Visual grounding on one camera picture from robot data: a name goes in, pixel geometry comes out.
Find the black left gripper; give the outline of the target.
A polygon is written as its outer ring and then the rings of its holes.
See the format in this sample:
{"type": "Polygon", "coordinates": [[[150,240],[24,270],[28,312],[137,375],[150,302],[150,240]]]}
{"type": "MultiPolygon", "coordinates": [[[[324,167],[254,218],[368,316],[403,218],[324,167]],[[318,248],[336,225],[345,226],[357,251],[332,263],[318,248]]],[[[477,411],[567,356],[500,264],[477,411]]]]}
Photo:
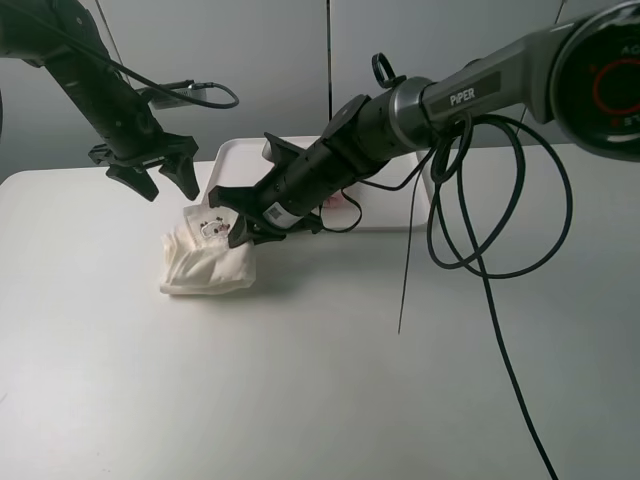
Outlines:
{"type": "Polygon", "coordinates": [[[199,196],[195,140],[165,132],[147,102],[119,75],[60,75],[59,85],[103,140],[91,148],[89,158],[97,165],[114,164],[106,171],[108,178],[154,201],[156,184],[145,170],[135,168],[164,158],[159,173],[187,199],[199,196]]]}

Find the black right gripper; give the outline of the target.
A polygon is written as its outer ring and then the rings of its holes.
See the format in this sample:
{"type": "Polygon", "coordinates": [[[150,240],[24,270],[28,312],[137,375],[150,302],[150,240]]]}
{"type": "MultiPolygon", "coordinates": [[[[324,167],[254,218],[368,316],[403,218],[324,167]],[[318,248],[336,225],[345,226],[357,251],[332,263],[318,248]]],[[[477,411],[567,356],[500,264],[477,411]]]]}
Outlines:
{"type": "Polygon", "coordinates": [[[250,236],[254,245],[261,245],[319,233],[321,221],[312,211],[349,184],[350,164],[318,139],[294,161],[272,164],[251,187],[214,187],[208,201],[212,208],[238,214],[227,235],[229,248],[235,249],[250,236]]]}

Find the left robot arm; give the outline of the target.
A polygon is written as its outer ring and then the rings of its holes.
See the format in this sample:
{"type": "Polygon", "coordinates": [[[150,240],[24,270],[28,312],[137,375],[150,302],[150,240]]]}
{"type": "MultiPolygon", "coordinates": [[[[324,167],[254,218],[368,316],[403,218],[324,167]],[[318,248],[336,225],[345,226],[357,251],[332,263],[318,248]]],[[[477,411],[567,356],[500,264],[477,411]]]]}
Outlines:
{"type": "Polygon", "coordinates": [[[108,178],[152,201],[159,190],[149,171],[157,168],[186,198],[198,197],[195,140],[163,130],[148,99],[110,65],[93,17],[80,2],[2,2],[1,55],[48,71],[100,136],[89,157],[106,165],[108,178]]]}

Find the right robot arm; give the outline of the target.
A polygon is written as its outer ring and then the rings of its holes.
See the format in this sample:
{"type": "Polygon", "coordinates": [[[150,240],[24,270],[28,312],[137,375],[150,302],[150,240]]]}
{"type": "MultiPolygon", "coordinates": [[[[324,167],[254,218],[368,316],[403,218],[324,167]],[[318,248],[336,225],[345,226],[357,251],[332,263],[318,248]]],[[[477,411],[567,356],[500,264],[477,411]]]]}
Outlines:
{"type": "Polygon", "coordinates": [[[354,97],[307,148],[269,136],[271,169],[261,180],[209,192],[211,207],[237,215],[231,246],[317,231],[315,210],[335,192],[377,174],[396,157],[432,147],[459,122],[483,120],[516,104],[538,123],[557,123],[590,153],[639,158],[635,1],[529,34],[438,82],[397,76],[383,55],[372,66],[379,96],[354,97]]]}

